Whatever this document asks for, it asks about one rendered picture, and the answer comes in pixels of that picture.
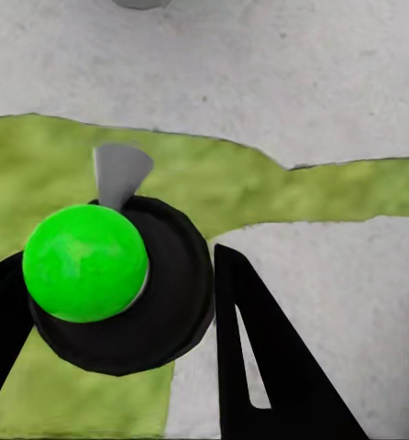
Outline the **insectifuge atomizer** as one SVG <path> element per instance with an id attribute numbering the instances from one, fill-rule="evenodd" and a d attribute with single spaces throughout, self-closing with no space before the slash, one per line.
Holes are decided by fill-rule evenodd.
<path id="1" fill-rule="evenodd" d="M 44 219 L 24 250 L 23 275 L 35 326 L 57 357 L 122 377 L 209 341 L 215 274 L 189 215 L 134 195 L 152 157 L 117 141 L 92 150 L 97 203 Z"/>

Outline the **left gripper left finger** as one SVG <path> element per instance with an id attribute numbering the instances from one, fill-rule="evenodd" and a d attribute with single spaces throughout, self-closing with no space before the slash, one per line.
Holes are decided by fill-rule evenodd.
<path id="1" fill-rule="evenodd" d="M 21 251 L 0 262 L 0 390 L 35 325 L 23 257 Z"/>

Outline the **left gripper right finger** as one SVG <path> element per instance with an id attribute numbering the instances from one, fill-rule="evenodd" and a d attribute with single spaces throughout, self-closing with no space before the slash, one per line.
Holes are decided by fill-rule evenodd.
<path id="1" fill-rule="evenodd" d="M 369 440 L 249 260 L 215 245 L 221 440 Z M 251 404 L 240 311 L 271 409 Z"/>

